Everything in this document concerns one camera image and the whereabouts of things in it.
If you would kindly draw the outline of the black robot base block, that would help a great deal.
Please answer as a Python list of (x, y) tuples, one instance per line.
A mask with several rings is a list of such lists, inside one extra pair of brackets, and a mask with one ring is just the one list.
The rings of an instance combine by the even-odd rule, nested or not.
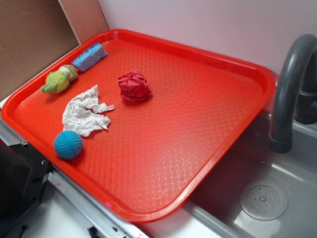
[(1, 233), (41, 203), (50, 170), (50, 162), (31, 144), (0, 141)]

